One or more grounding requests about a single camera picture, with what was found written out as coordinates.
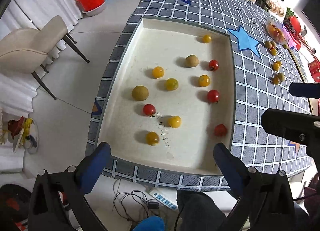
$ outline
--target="gray grid tablecloth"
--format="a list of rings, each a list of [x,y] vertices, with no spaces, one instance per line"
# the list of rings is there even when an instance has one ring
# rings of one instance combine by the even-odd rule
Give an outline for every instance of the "gray grid tablecloth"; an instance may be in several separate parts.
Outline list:
[[[223,33],[228,33],[226,28],[238,29],[241,25],[256,40],[260,42],[271,40],[262,26],[270,15],[251,2],[246,0],[190,1],[191,5],[181,0],[140,1],[111,54],[95,100],[98,106],[104,107],[122,53],[139,20],[144,16],[184,20],[214,28]],[[287,146],[288,141],[283,138],[265,133],[260,124],[260,117],[267,108],[309,113],[308,100],[292,97],[288,92],[291,82],[302,82],[295,63],[281,46],[278,46],[278,56],[274,57],[259,45],[258,51],[262,59],[249,50],[239,51],[237,39],[228,34],[231,36],[236,71],[236,121],[231,153],[239,157],[244,164],[255,166],[260,172],[276,173],[279,169],[283,169],[288,176],[291,176],[307,169],[310,157],[306,155],[305,146],[300,147],[296,156],[295,147]],[[305,77],[299,54],[295,50],[293,53]],[[281,70],[286,80],[275,86],[271,81],[273,77],[271,64],[276,59],[281,60],[283,64]],[[102,120],[101,112],[92,113],[86,155],[91,154],[96,147],[100,120]],[[156,187],[193,191],[229,189],[226,180],[220,176],[190,176],[175,172],[161,172],[117,158],[113,158],[106,165],[103,174]]]

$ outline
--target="chair leg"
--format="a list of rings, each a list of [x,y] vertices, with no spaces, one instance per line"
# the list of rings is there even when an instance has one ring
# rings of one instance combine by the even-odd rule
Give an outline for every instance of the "chair leg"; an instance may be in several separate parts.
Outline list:
[[[80,50],[72,43],[72,41],[66,36],[64,35],[62,38],[69,47],[71,47],[79,56],[81,56],[84,61],[86,61],[87,63],[89,63],[90,61],[88,59],[86,59],[86,57],[80,52]]]
[[[74,44],[77,43],[77,41],[75,41],[75,40],[70,36],[69,33],[66,33],[66,35],[67,35],[68,38],[70,38],[70,40],[71,40]]]
[[[47,70],[47,68],[46,68],[43,64],[41,64],[40,66],[42,67],[42,69],[43,69],[47,74],[49,73],[49,71]]]
[[[33,77],[37,80],[37,82],[47,91],[47,93],[49,95],[51,95],[55,100],[57,99],[53,93],[47,88],[47,86],[44,84],[44,82],[42,82],[42,80],[40,79],[40,77],[37,75],[36,72],[32,72],[31,73],[33,75]]]

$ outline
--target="power strip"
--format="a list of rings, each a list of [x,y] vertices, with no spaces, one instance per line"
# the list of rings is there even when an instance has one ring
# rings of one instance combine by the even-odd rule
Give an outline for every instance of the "power strip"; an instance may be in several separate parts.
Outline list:
[[[161,194],[159,189],[153,188],[150,191],[148,191],[148,193],[152,197],[154,197],[156,200],[158,200],[160,203],[162,203],[165,206],[167,206],[168,208],[170,208],[172,210],[177,210],[178,209],[178,205],[176,203],[172,202],[169,198],[167,198],[163,194]]]

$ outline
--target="blue star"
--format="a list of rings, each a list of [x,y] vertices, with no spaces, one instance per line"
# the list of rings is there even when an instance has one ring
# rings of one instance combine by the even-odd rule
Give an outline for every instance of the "blue star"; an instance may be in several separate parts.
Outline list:
[[[257,50],[257,45],[260,42],[250,37],[242,26],[240,26],[238,30],[233,30],[229,28],[226,29],[238,39],[239,51],[251,50],[253,53],[256,54],[257,57],[261,59],[261,56]]]

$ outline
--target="tray rim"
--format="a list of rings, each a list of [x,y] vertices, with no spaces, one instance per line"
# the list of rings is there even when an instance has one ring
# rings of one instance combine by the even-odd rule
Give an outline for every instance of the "tray rim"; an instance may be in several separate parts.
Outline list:
[[[96,148],[98,146],[98,140],[99,140],[99,135],[100,135],[100,130],[101,130],[103,117],[104,117],[104,114],[105,114],[105,110],[106,110],[107,103],[108,103],[108,100],[109,100],[109,97],[110,97],[110,93],[111,93],[114,81],[116,79],[116,76],[118,74],[119,68],[120,68],[121,63],[123,61],[123,58],[124,58],[124,56],[125,56],[125,54],[127,52],[128,46],[130,45],[130,43],[132,41],[133,36],[135,35],[139,25],[141,24],[141,22],[143,22],[144,19],[163,20],[163,21],[168,21],[168,22],[176,22],[176,23],[186,24],[186,25],[189,25],[189,26],[194,26],[194,27],[210,30],[210,31],[213,31],[215,33],[221,34],[223,36],[227,36],[229,38],[230,47],[231,47],[232,64],[233,64],[233,73],[234,73],[234,82],[233,82],[234,83],[234,104],[233,104],[233,111],[234,112],[233,112],[233,123],[232,123],[231,137],[230,137],[230,145],[228,147],[228,150],[231,151],[232,142],[233,142],[234,127],[235,127],[235,120],[236,120],[236,71],[235,71],[235,59],[234,59],[234,55],[233,55],[233,48],[232,48],[230,35],[228,35],[226,33],[223,33],[223,32],[220,32],[218,30],[215,30],[213,28],[205,27],[205,26],[202,26],[202,25],[196,24],[196,23],[189,23],[189,22],[182,21],[182,20],[169,19],[169,18],[164,18],[164,17],[152,17],[152,16],[142,17],[139,20],[139,22],[137,23],[136,27],[134,28],[134,31],[132,32],[132,35],[131,35],[131,37],[130,37],[130,39],[129,39],[129,41],[128,41],[128,43],[127,43],[127,45],[126,45],[126,47],[125,47],[125,49],[124,49],[124,51],[123,51],[123,53],[121,55],[121,58],[119,59],[116,71],[115,71],[115,73],[113,75],[113,78],[112,78],[112,81],[111,81],[111,84],[110,84],[110,87],[109,87],[109,90],[108,90],[108,94],[106,95],[106,99],[105,99],[105,102],[104,102],[104,105],[103,105],[103,109],[102,109],[102,112],[101,112],[99,125],[98,125],[98,129],[97,129],[96,140],[94,142],[94,147]],[[176,173],[176,174],[183,174],[183,175],[190,175],[190,176],[212,176],[212,177],[222,177],[223,176],[222,174],[219,174],[219,175],[218,174],[217,175],[208,175],[208,174],[192,174],[192,173],[185,173],[185,172],[180,172],[180,171],[172,171],[172,170],[166,170],[166,169],[160,169],[160,168],[154,168],[154,167],[151,167],[151,166],[141,165],[141,164],[130,162],[130,161],[118,158],[118,157],[114,157],[112,155],[111,155],[111,158],[114,158],[114,159],[120,160],[120,161],[124,161],[124,162],[133,164],[133,165],[138,166],[138,167],[146,167],[146,168],[154,169],[154,170],[161,171],[161,172]]]

